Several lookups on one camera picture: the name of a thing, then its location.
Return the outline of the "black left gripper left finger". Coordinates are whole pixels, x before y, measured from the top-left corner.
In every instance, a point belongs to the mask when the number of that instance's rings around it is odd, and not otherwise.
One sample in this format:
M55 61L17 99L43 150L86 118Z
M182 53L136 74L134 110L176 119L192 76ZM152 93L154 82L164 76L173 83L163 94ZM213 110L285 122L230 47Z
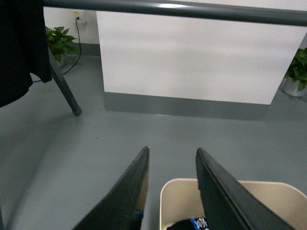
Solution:
M139 230L149 187L149 148L143 147L107 195L75 230Z

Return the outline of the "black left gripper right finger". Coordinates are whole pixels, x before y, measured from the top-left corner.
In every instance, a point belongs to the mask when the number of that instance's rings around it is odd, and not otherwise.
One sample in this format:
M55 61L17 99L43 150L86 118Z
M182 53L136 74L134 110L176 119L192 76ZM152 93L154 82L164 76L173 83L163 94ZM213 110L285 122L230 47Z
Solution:
M291 230L203 148L196 153L201 201L212 230Z

